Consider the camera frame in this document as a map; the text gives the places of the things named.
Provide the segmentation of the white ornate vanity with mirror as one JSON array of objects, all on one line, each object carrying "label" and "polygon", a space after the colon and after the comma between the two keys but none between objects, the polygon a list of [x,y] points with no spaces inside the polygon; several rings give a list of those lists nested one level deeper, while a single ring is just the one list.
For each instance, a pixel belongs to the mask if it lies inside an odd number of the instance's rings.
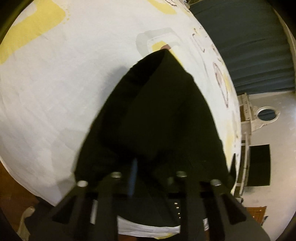
[{"label": "white ornate vanity with mirror", "polygon": [[248,139],[253,132],[277,121],[280,111],[272,106],[254,106],[245,93],[238,96],[241,118],[242,140]]}]

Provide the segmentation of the black pants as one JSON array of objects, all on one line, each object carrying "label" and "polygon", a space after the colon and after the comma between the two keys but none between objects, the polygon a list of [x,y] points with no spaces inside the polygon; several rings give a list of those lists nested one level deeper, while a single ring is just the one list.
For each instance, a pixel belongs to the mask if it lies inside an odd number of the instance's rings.
[{"label": "black pants", "polygon": [[[137,160],[132,198],[127,195]],[[149,54],[116,85],[93,121],[74,171],[97,185],[122,174],[118,215],[140,225],[176,227],[180,211],[166,199],[167,178],[201,168],[229,186],[213,116],[193,77],[167,49]]]}]

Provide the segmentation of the white tv console shelf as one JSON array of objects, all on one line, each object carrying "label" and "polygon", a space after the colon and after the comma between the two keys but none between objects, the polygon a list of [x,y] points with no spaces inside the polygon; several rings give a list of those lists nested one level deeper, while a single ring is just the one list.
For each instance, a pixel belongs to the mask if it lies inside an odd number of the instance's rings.
[{"label": "white tv console shelf", "polygon": [[249,166],[250,166],[250,135],[243,134],[241,142],[241,161],[238,172],[237,183],[235,186],[234,197],[241,198],[244,188],[247,186]]}]

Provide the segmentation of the white patterned bed sheet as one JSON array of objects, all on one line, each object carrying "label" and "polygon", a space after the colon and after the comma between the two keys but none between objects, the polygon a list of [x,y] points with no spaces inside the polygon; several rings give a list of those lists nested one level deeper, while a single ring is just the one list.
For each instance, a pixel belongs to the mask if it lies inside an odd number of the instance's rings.
[{"label": "white patterned bed sheet", "polygon": [[122,76],[167,49],[206,99],[228,169],[238,169],[236,91],[209,32],[184,1],[1,1],[1,163],[56,205],[79,150]]}]

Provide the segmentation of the dark green curtain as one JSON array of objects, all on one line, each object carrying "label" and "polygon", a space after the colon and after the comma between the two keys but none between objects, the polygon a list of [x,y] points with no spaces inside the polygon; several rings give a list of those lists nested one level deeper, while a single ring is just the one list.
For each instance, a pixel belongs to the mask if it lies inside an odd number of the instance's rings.
[{"label": "dark green curtain", "polygon": [[267,1],[199,1],[190,11],[218,49],[238,95],[295,90],[290,45]]}]

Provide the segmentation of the black television screen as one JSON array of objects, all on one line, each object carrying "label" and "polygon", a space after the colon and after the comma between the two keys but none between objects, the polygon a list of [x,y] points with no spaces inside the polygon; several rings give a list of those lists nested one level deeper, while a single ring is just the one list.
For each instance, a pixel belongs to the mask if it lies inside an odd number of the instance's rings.
[{"label": "black television screen", "polygon": [[247,186],[269,186],[271,177],[270,145],[250,146],[250,165]]}]

